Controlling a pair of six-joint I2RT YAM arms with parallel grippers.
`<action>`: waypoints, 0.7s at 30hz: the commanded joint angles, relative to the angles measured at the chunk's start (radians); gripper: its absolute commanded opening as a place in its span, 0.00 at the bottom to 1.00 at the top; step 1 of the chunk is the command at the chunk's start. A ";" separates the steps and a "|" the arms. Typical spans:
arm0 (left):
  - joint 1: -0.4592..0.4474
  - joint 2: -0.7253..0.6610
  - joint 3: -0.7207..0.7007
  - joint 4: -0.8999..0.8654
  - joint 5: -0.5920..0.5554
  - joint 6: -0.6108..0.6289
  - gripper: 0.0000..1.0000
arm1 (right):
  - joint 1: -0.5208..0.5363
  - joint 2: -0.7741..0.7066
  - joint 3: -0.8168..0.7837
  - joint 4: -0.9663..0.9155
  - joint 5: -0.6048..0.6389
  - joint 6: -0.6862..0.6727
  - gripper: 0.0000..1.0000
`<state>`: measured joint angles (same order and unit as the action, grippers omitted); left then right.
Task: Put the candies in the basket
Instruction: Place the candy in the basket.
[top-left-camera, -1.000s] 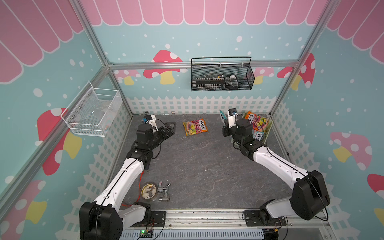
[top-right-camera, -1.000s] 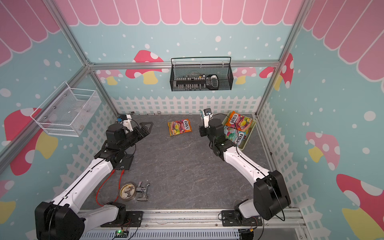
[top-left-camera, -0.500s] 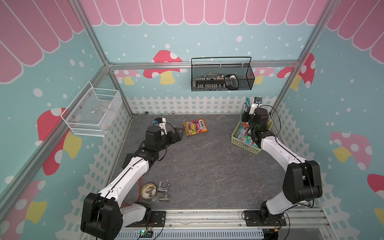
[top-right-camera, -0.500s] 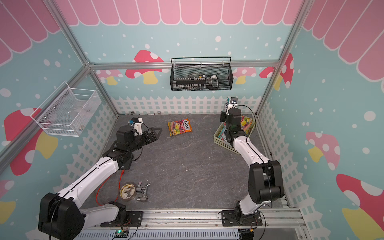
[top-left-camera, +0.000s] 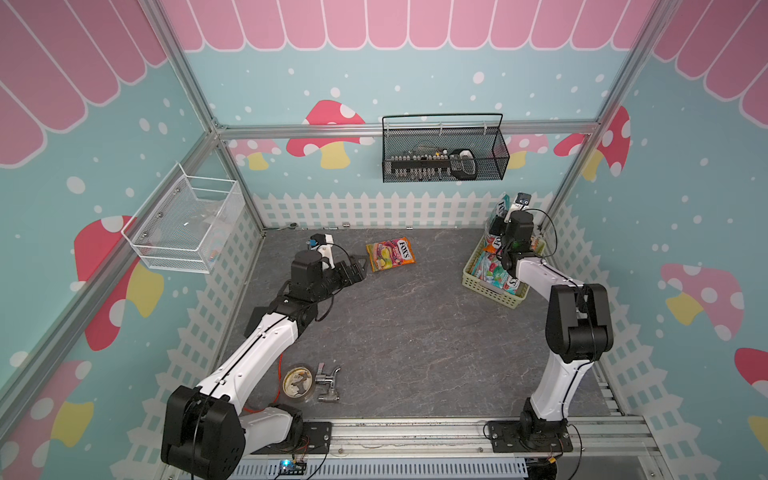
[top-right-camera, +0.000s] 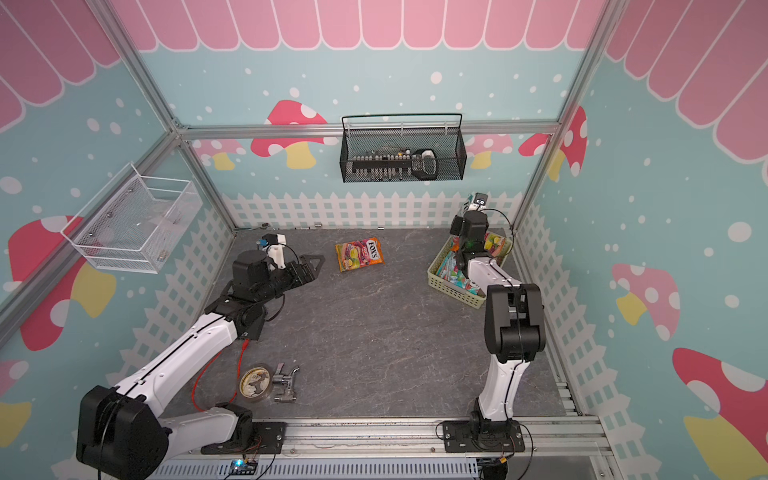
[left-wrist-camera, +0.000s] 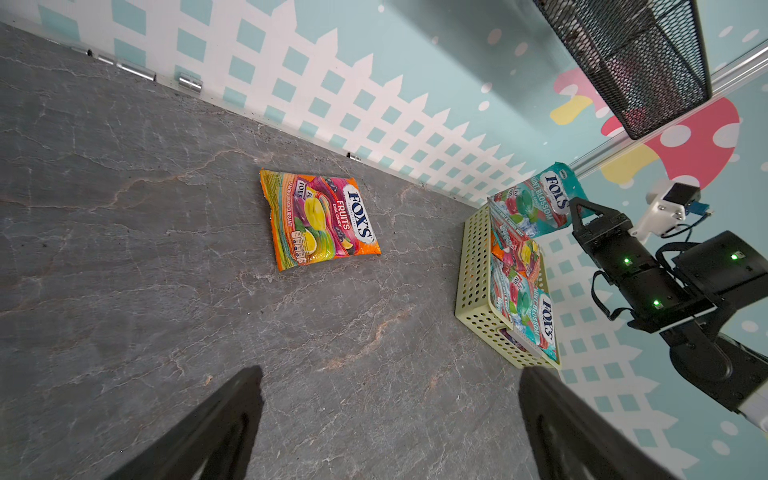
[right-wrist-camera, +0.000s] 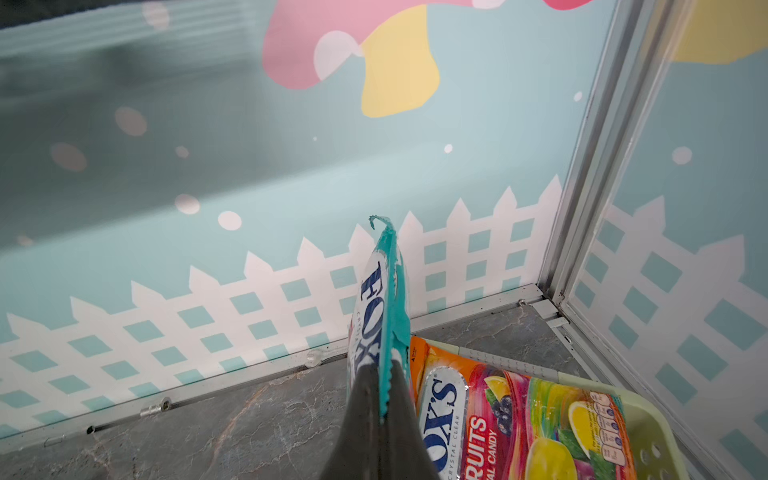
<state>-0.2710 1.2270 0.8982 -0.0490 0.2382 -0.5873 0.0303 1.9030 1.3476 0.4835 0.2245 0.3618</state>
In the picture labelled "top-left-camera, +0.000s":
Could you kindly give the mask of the orange candy bag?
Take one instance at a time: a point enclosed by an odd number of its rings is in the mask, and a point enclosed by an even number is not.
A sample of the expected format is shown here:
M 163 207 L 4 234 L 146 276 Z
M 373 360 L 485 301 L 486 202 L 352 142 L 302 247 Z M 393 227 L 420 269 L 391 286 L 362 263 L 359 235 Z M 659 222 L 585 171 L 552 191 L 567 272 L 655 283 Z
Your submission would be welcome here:
M 406 237 L 366 245 L 373 272 L 390 270 L 416 262 L 411 242 Z
M 499 236 L 488 234 L 484 237 L 483 250 L 487 253 L 497 253 L 502 247 L 502 239 Z

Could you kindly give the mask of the teal candy bag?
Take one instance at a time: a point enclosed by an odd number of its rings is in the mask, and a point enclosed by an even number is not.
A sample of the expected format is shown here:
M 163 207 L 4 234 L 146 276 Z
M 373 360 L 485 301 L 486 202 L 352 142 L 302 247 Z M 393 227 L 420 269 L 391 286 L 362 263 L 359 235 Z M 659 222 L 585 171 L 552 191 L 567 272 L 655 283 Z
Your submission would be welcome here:
M 515 295 L 520 282 L 509 274 L 493 253 L 482 251 L 470 274 L 500 291 Z
M 493 206 L 492 213 L 489 216 L 489 223 L 493 224 L 496 221 L 504 222 L 506 216 L 511 207 L 511 200 L 508 194 L 503 194 L 499 197 Z

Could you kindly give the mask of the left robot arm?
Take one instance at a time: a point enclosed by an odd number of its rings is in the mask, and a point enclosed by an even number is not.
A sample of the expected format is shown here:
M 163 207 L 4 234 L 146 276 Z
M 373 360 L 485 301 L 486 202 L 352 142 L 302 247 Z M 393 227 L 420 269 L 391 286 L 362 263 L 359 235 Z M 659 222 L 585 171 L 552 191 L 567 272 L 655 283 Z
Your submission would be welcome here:
M 320 249 L 298 252 L 276 297 L 253 310 L 244 343 L 196 386 L 179 386 L 170 395 L 162 462 L 197 479 L 227 479 L 247 454 L 302 447 L 300 410 L 274 403 L 248 414 L 247 400 L 284 351 L 311 323 L 321 321 L 320 304 L 365 277 L 362 256 L 334 260 Z

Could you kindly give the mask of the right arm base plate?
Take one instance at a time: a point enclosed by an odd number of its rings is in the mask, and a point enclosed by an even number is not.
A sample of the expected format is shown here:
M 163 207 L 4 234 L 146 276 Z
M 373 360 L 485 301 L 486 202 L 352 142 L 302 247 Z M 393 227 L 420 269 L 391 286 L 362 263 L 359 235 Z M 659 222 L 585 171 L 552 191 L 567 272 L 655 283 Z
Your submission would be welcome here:
M 561 455 L 571 453 L 573 444 L 563 422 L 543 422 L 528 425 L 519 420 L 488 421 L 483 434 L 494 453 L 541 453 Z

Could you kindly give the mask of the green plastic basket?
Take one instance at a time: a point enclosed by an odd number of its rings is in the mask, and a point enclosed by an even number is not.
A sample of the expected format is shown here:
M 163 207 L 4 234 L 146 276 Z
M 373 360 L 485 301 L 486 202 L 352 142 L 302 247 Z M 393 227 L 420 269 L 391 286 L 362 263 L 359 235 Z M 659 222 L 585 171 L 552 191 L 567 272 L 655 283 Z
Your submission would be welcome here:
M 462 270 L 462 285 L 507 308 L 517 308 L 530 287 L 509 274 L 496 256 L 498 237 L 483 234 Z

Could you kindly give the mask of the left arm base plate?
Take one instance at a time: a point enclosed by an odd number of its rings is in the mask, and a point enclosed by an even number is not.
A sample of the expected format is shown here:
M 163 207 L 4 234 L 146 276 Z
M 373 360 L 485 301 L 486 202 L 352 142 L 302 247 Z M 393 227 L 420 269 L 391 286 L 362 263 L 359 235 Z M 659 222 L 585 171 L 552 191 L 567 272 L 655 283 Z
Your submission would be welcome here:
M 267 445 L 259 454 L 320 453 L 329 452 L 333 424 L 331 422 L 305 422 L 292 426 L 285 440 Z

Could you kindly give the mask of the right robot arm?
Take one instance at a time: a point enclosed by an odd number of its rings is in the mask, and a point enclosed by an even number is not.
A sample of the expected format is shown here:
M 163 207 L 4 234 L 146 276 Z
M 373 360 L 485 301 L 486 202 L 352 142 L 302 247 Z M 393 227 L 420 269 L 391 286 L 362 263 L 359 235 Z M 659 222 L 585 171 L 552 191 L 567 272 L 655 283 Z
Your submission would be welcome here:
M 575 280 L 532 248 L 534 216 L 511 210 L 491 227 L 501 237 L 502 267 L 547 300 L 545 340 L 549 357 L 542 379 L 526 399 L 519 436 L 532 443 L 567 432 L 570 402 L 587 371 L 614 343 L 607 288 Z

